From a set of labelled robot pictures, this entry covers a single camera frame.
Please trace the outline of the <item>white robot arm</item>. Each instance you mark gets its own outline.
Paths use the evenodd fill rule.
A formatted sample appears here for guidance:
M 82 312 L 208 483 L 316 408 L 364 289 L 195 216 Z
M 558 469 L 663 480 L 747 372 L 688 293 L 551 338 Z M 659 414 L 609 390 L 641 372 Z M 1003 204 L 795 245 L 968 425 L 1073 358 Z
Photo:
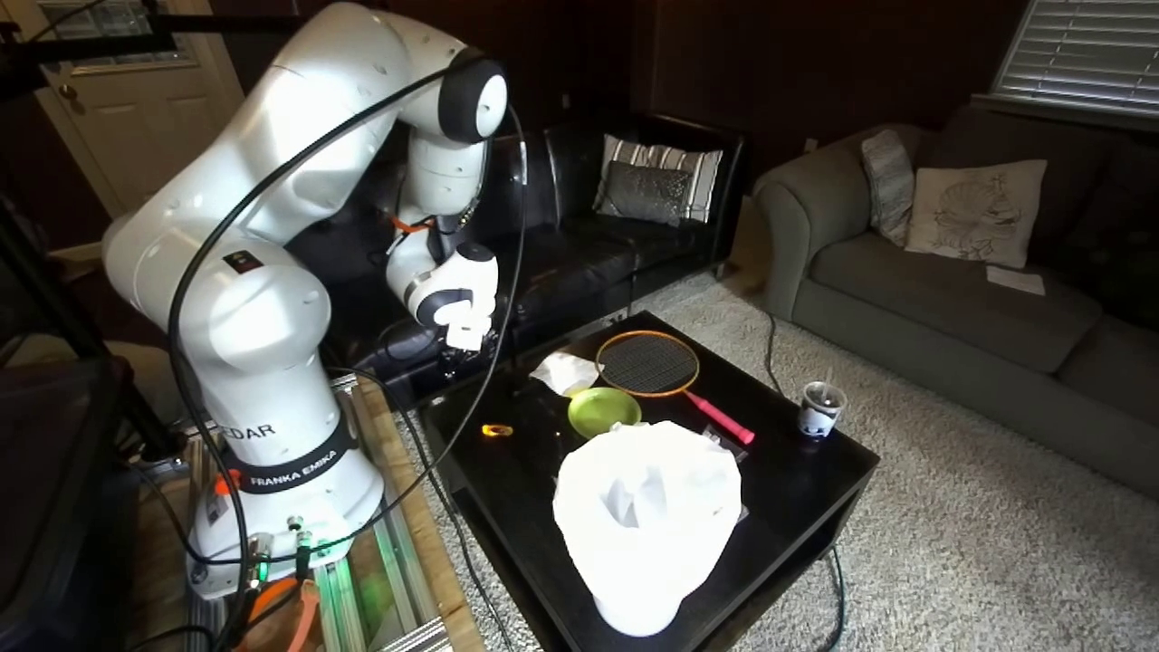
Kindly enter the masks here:
M 290 238 L 332 216 L 394 131 L 409 134 L 387 289 L 448 347 L 492 332 L 500 260 L 457 237 L 506 114 L 498 61 L 405 15 L 331 5 L 304 23 L 231 125 L 106 231 L 117 293 L 172 338 L 184 405 L 220 476 L 187 530 L 187 587 L 327 564 L 370 524 L 385 483 L 356 448 L 319 340 L 331 293 Z

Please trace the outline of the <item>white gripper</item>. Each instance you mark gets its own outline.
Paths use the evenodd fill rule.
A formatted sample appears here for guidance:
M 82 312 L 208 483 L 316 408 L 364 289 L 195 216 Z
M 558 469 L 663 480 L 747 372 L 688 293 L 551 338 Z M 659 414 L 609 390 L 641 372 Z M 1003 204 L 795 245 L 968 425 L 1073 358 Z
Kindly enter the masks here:
M 454 255 L 417 284 L 412 309 L 454 350 L 478 350 L 492 331 L 500 266 Z

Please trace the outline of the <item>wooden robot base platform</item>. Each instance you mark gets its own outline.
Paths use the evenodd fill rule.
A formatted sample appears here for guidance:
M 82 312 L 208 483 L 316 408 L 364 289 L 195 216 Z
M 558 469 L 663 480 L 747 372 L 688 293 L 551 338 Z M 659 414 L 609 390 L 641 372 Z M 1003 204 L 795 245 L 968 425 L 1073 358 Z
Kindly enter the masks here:
M 253 592 L 248 652 L 482 652 L 484 639 L 443 544 L 440 483 L 367 376 L 337 384 L 348 440 L 376 469 L 379 501 L 356 533 L 324 540 L 290 519 L 290 544 L 251 524 L 251 576 L 234 552 L 187 544 L 191 592 L 226 600 Z

